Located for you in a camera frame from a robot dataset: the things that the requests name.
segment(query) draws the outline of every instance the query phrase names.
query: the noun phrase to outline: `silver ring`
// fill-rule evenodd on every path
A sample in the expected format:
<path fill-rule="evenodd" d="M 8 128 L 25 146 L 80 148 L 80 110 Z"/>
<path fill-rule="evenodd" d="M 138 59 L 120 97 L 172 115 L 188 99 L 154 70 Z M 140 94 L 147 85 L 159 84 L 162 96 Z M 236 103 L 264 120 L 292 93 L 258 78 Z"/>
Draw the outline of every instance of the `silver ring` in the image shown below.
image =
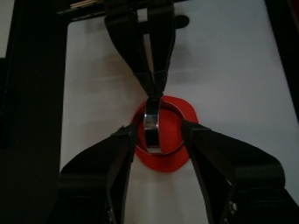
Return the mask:
<path fill-rule="evenodd" d="M 162 97 L 150 97 L 144 109 L 144 141 L 150 154 L 163 154 L 159 137 L 159 111 Z"/>

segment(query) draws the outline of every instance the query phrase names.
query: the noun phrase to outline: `red holder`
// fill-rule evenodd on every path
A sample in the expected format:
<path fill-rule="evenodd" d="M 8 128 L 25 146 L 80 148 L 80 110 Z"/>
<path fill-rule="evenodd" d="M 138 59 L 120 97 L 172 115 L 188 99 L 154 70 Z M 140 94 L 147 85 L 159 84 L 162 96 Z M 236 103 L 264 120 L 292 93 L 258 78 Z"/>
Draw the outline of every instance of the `red holder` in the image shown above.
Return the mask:
<path fill-rule="evenodd" d="M 183 99 L 163 96 L 159 112 L 159 138 L 162 155 L 150 154 L 146 149 L 144 126 L 146 103 L 138 108 L 132 123 L 138 125 L 138 143 L 135 154 L 144 165 L 159 172 L 175 172 L 190 160 L 183 145 L 182 124 L 183 120 L 198 123 L 198 116 L 192 105 Z"/>

